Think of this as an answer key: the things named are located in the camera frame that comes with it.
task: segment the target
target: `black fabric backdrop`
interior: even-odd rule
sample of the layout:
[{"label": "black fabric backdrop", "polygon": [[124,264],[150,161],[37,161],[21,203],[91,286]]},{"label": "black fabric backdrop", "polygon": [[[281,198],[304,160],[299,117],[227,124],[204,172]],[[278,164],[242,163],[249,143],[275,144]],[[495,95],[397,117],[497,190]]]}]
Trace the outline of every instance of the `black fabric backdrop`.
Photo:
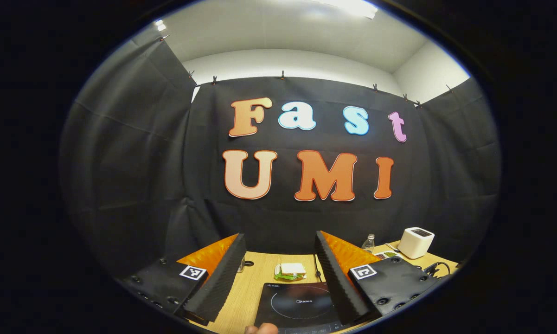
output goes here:
[{"label": "black fabric backdrop", "polygon": [[[257,133],[231,138],[234,101],[269,97]],[[278,124],[281,106],[302,101],[314,109],[310,131]],[[369,132],[350,135],[344,128],[346,106],[365,108]],[[388,115],[404,120],[406,142],[398,142]],[[500,152],[494,121],[482,92],[468,80],[422,108],[403,98],[367,87],[310,78],[247,78],[205,84],[193,101],[187,122],[183,172],[190,197],[191,227],[201,240],[246,234],[250,251],[312,253],[314,231],[324,230],[361,245],[367,234],[376,243],[401,237],[421,226],[435,233],[431,250],[462,260],[482,237],[499,188]],[[243,183],[257,183],[257,150],[278,154],[272,186],[261,199],[239,199],[224,185],[223,151],[244,150]],[[317,197],[297,201],[301,182],[300,150],[317,150],[328,167],[340,153],[358,157],[355,199],[337,202]],[[378,185],[375,159],[394,160],[389,199],[374,199]]]},{"label": "black fabric backdrop", "polygon": [[75,99],[62,134],[70,219],[116,276],[198,246],[181,171],[196,84],[160,38],[149,28],[111,54]]},{"label": "black fabric backdrop", "polygon": [[[149,29],[127,41],[87,81],[62,135],[60,179],[71,220],[97,258],[125,276],[161,256],[180,257],[233,233],[250,251],[312,253],[314,231],[361,245],[399,239],[405,228],[435,233],[431,251],[462,260],[477,245],[499,188],[499,144],[486,101],[474,80],[422,108],[367,87],[310,78],[247,78],[204,84],[190,104],[194,81],[160,34]],[[255,135],[231,138],[231,103],[269,97]],[[314,109],[310,131],[278,123],[281,106]],[[365,108],[369,132],[346,132],[342,110]],[[388,120],[398,112],[406,142]],[[245,150],[243,182],[257,182],[257,150],[274,150],[265,197],[238,199],[224,185],[223,151]],[[317,150],[331,167],[355,154],[349,202],[295,200],[300,150]],[[374,199],[380,156],[392,158],[389,199]]]}]

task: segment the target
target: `orange letter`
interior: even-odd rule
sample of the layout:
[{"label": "orange letter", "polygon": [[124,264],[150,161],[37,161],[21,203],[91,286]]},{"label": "orange letter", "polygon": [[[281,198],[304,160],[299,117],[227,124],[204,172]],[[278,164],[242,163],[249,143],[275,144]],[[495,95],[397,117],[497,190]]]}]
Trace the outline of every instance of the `orange letter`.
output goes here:
[{"label": "orange letter", "polygon": [[274,151],[257,151],[253,157],[259,161],[257,185],[244,186],[242,182],[243,160],[247,152],[227,150],[223,152],[225,159],[225,188],[240,199],[259,199],[268,194],[272,181],[272,161],[278,158]]},{"label": "orange letter", "polygon": [[235,121],[233,128],[229,130],[230,137],[240,137],[241,135],[253,135],[257,132],[257,127],[251,125],[253,118],[256,123],[261,123],[264,120],[264,108],[270,108],[272,101],[267,97],[261,99],[235,101],[231,103],[235,109]]},{"label": "orange letter", "polygon": [[391,197],[391,189],[389,188],[391,178],[391,167],[393,160],[384,156],[380,156],[375,160],[379,166],[378,189],[373,197],[376,199],[388,199]]},{"label": "orange letter", "polygon": [[303,164],[301,174],[301,190],[295,194],[295,199],[299,201],[313,201],[316,197],[314,193],[314,183],[317,193],[321,199],[326,199],[327,195],[336,184],[336,190],[331,198],[335,201],[351,201],[354,199],[352,192],[352,170],[357,162],[354,154],[340,154],[328,171],[326,163],[317,151],[301,151],[297,158]]}]

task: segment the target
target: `hand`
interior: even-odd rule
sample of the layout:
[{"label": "hand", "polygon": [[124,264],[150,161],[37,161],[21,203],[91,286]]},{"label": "hand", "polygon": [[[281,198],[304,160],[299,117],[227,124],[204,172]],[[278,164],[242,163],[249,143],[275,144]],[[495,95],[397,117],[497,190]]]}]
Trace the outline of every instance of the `hand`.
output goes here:
[{"label": "hand", "polygon": [[263,323],[260,328],[246,326],[244,334],[278,334],[278,328],[271,323]]}]

